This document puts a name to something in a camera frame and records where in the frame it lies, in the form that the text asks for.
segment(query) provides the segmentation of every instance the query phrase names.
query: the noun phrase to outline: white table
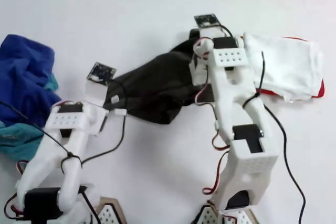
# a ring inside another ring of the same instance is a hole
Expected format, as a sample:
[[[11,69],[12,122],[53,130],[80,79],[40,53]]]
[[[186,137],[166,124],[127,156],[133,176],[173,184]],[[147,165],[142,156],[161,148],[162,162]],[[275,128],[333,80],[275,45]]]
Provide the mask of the white table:
[[[334,125],[335,0],[0,0],[0,41],[19,34],[51,46],[58,94],[83,97],[85,78],[96,62],[126,73],[188,37],[194,15],[215,13],[235,34],[245,31],[297,36],[320,43],[325,53],[322,99],[284,103],[264,96],[288,135],[290,167],[307,197],[303,223],[334,223],[336,141]],[[243,112],[236,110],[237,121]],[[122,119],[110,116],[88,155],[113,147]],[[279,147],[282,134],[272,122]],[[190,223],[207,197],[220,153],[209,108],[183,108],[170,125],[128,117],[122,146],[85,165],[83,178],[102,195],[119,200],[129,223]],[[14,191],[15,165],[0,160],[0,207]],[[254,211],[261,223],[297,223],[302,199],[281,156],[271,184]],[[1,223],[5,221],[1,214]]]

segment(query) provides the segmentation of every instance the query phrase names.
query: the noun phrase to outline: perforated plastic part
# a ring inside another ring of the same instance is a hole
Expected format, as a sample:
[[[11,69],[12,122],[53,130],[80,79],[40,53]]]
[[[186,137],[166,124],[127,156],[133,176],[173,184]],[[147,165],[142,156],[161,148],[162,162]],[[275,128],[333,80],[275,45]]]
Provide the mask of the perforated plastic part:
[[[227,215],[236,217],[238,220],[237,224],[253,224],[253,222],[248,218],[247,214],[244,211],[230,212]],[[230,217],[224,217],[225,224],[235,224],[235,219]]]
[[[218,224],[217,216],[211,207],[205,207],[199,217],[197,224]]]
[[[254,224],[247,214],[244,211],[235,211],[230,212],[229,214],[232,217],[236,217],[238,223],[235,223],[235,219],[230,217],[222,217],[218,219],[211,207],[205,207],[201,213],[201,216],[197,224],[222,224],[222,218],[224,218],[224,224]]]
[[[224,48],[213,50],[217,67],[248,66],[244,48]]]
[[[99,219],[101,224],[121,224],[114,212],[112,206],[105,205],[102,211],[99,213]],[[83,224],[89,224],[90,220],[84,222]],[[97,221],[93,218],[93,224],[96,224]]]

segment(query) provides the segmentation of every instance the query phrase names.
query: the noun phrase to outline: white plastic bracket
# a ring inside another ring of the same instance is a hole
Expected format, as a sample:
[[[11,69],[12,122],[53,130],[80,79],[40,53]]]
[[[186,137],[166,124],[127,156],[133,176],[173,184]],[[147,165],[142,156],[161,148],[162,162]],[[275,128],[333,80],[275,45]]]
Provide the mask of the white plastic bracket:
[[[248,66],[244,48],[214,49],[213,57],[217,67]]]
[[[212,209],[212,207],[205,207],[199,217],[197,224],[255,224],[252,220],[250,220],[249,216],[244,211],[234,211],[228,214],[230,217],[225,217],[223,215],[218,215]]]

